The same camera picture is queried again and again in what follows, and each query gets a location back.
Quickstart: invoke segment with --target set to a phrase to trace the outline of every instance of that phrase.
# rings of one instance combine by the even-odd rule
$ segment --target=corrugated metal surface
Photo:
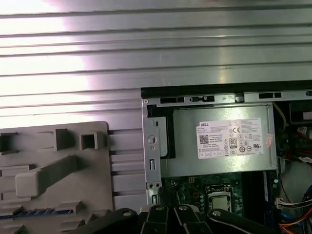
[[[0,1],[0,127],[104,120],[146,202],[140,87],[311,79],[312,0]]]

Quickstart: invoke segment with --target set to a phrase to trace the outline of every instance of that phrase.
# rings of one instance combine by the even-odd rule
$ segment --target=power supply label
[[[259,118],[200,122],[196,133],[199,159],[263,154]]]

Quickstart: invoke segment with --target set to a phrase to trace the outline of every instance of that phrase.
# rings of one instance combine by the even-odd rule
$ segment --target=wire bundle
[[[308,190],[306,191],[306,193],[303,195],[302,202],[309,201],[311,198],[312,198],[312,185],[308,188]],[[302,209],[301,209],[301,214],[307,212],[308,209],[309,209],[308,207],[302,208]],[[310,229],[312,229],[312,224],[311,224],[311,222],[310,222],[309,219],[306,219],[306,220],[304,220],[304,221],[302,222],[302,231],[303,231],[303,234],[309,233],[308,225],[310,226]]]
[[[288,203],[279,200],[278,205],[285,208],[301,209],[304,207],[312,206],[312,199],[298,203]]]
[[[293,155],[296,155],[297,157],[298,156],[311,157],[312,150],[305,150],[305,149],[289,150],[285,155],[285,159],[291,160]]]
[[[297,131],[297,135],[298,135],[298,136],[300,136],[301,138],[303,138],[303,139],[307,140],[307,141],[312,142],[312,139],[310,139],[310,138],[306,137],[304,134],[302,134],[302,133],[300,133],[300,132],[298,132],[298,131]]]
[[[289,234],[295,234],[294,232],[290,231],[287,229],[287,227],[290,227],[292,225],[295,225],[297,223],[300,223],[302,221],[304,221],[305,219],[307,219],[310,215],[312,214],[312,207],[309,208],[309,210],[304,214],[304,215],[301,215],[296,221],[291,221],[291,222],[286,222],[286,223],[280,223],[279,224],[279,227],[285,231],[286,233],[289,233]]]

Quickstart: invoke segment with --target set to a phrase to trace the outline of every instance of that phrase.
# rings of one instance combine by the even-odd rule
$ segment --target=ce mark
[[[240,133],[240,128],[233,128],[234,133]]]

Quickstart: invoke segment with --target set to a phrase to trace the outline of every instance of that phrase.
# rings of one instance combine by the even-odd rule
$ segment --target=white connector
[[[282,208],[282,206],[280,206],[280,202],[281,202],[281,201],[283,201],[283,199],[280,198],[280,197],[277,197],[277,198],[275,199],[275,207],[276,207],[276,208],[278,208],[278,209],[281,209],[281,208]]]

